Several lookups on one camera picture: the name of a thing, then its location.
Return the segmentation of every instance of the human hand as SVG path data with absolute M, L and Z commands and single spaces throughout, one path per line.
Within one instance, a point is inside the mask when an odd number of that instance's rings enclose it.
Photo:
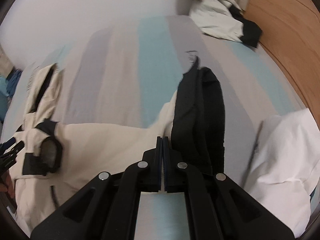
M 9 172 L 7 171 L 2 178 L 4 178 L 4 184 L 0 183 L 0 192 L 7 192 L 11 198 L 14 198 L 14 189 Z

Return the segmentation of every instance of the bed sheet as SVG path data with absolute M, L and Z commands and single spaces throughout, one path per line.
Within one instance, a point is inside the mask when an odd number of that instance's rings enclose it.
M 120 22 L 27 67 L 1 141 L 21 125 L 28 87 L 42 67 L 57 62 L 64 71 L 54 121 L 146 128 L 170 101 L 196 55 L 220 81 L 226 110 L 225 173 L 243 186 L 261 121 L 305 106 L 262 47 L 253 50 L 205 36 L 187 16 Z M 140 206 L 136 239 L 188 239 L 183 194 L 143 194 Z

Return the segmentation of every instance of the white wall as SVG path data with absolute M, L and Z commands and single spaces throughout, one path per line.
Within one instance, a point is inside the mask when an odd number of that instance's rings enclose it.
M 190 0 L 16 0 L 0 44 L 18 68 L 123 17 L 187 14 Z

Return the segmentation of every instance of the wood grain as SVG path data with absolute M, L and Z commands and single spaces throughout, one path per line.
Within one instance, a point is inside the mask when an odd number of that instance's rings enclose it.
M 245 17 L 320 127 L 320 14 L 311 0 L 250 0 Z

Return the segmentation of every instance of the metal rivet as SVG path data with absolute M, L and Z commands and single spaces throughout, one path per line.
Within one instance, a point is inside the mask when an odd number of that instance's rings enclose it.
M 224 181 L 227 177 L 223 174 L 223 173 L 218 173 L 216 175 L 216 179 L 217 180 L 221 180 L 221 181 Z
M 101 172 L 100 174 L 99 174 L 99 179 L 101 179 L 101 180 L 105 180 L 105 179 L 107 179 L 107 178 L 109 178 L 109 173 L 107 173 L 107 172 Z
M 186 167 L 188 167 L 188 164 L 186 164 L 184 162 L 180 162 L 180 163 L 178 163 L 177 166 L 178 166 L 179 169 L 185 169 Z
M 146 168 L 148 166 L 148 163 L 145 161 L 138 162 L 138 167 L 139 168 Z

